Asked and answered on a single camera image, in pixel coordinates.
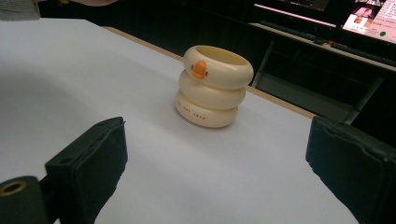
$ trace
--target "stacked ring toy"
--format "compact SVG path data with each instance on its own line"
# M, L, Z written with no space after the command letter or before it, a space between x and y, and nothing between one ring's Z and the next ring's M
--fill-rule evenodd
M249 61L226 49L195 46L185 52L183 64L175 97L177 111L208 128L231 124L253 79Z

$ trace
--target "computer monitor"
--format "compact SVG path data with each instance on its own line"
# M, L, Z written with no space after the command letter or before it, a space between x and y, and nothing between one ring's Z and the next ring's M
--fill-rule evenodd
M396 44L396 1L356 0L340 28Z
M255 7L331 28L344 21L354 0L257 0Z

